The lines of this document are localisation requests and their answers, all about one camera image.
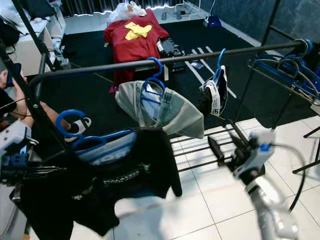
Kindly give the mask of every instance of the black mat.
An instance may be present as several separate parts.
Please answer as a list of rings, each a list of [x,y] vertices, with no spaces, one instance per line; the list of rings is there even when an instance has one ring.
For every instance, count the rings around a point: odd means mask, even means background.
[[[201,20],[167,23],[162,24],[162,27],[187,54],[197,47],[206,51],[206,46],[213,51],[220,51],[223,48],[230,50],[251,47],[246,41],[223,27],[204,27]],[[111,64],[112,49],[110,46],[104,47],[103,33],[103,31],[95,31],[66,35],[62,45],[66,46],[65,51],[70,61],[81,67]],[[222,64],[227,66],[228,86],[237,95],[237,99],[229,95],[227,107],[222,114],[223,118],[234,119],[236,116],[239,99],[250,73],[247,67],[250,56],[251,54],[242,54],[225,56],[222,59]],[[206,62],[213,70],[216,69],[216,59],[206,59]],[[199,73],[205,80],[211,76],[205,67]],[[112,72],[99,74],[113,80]],[[144,80],[146,77],[148,76],[145,73],[139,73],[136,79]],[[66,109],[79,109],[85,112],[92,119],[92,126],[86,135],[101,135],[137,126],[137,123],[117,106],[114,96],[108,93],[111,85],[110,81],[93,74],[54,79],[43,85],[41,99],[58,112]],[[200,83],[188,68],[184,73],[174,74],[166,85],[195,106],[199,104]],[[256,117],[264,127],[270,128],[287,97],[286,90],[255,74],[239,121]],[[279,123],[286,124],[314,115],[305,101],[294,97]],[[217,127],[221,123],[221,120],[211,116],[205,120],[205,128]]]

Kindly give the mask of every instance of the red shirt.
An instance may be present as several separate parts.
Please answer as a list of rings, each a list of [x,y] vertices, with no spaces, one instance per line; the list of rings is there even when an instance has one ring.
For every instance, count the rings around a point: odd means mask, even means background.
[[[104,40],[112,45],[114,63],[124,63],[138,60],[145,60],[149,57],[160,58],[157,48],[158,39],[168,37],[169,34],[158,23],[156,16],[150,10],[146,10],[146,16],[133,16],[129,20],[116,21],[111,23],[104,30]],[[127,40],[125,37],[130,29],[125,25],[133,22],[141,27],[151,25],[152,29],[146,38],[138,37]],[[116,70],[114,72],[114,86],[129,82],[134,79],[135,69]]]

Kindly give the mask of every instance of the person's hand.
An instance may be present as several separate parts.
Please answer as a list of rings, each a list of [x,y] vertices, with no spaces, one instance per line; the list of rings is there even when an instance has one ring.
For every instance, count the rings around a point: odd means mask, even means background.
[[[22,71],[22,69],[21,69],[21,71],[20,71],[20,75],[21,75],[21,77],[23,78],[23,80],[24,80],[25,82],[27,82],[27,78],[25,77],[24,71]],[[20,90],[20,87],[19,87],[19,85],[17,84],[17,82],[16,82],[16,80],[15,80],[14,78],[12,78],[12,83],[13,83],[14,87],[15,87],[17,90]]]
[[[8,70],[4,70],[0,73],[0,88],[5,89],[7,87]]]

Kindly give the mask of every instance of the wall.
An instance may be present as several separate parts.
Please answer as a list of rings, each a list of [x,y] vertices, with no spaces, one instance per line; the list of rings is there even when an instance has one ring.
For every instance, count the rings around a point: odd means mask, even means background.
[[[201,7],[209,11],[212,0]],[[216,0],[213,13],[224,22],[262,41],[275,0]],[[320,42],[320,0],[281,0],[273,25],[295,38]],[[283,43],[286,38],[269,35],[267,43]]]

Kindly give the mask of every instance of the white plastic bag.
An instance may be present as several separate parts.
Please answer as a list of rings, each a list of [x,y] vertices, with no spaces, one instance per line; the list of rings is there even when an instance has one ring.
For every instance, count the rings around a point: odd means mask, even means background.
[[[31,17],[29,13],[26,10],[24,10],[24,13],[26,18],[30,21]],[[19,27],[23,27],[25,25],[11,0],[1,0],[0,16],[9,23]]]
[[[106,20],[106,26],[108,27],[110,24],[116,21],[128,20],[134,15],[145,16],[147,15],[147,12],[141,8],[140,5],[138,6],[134,1],[131,1],[130,4],[127,1],[119,3],[115,10],[112,11],[108,16]]]

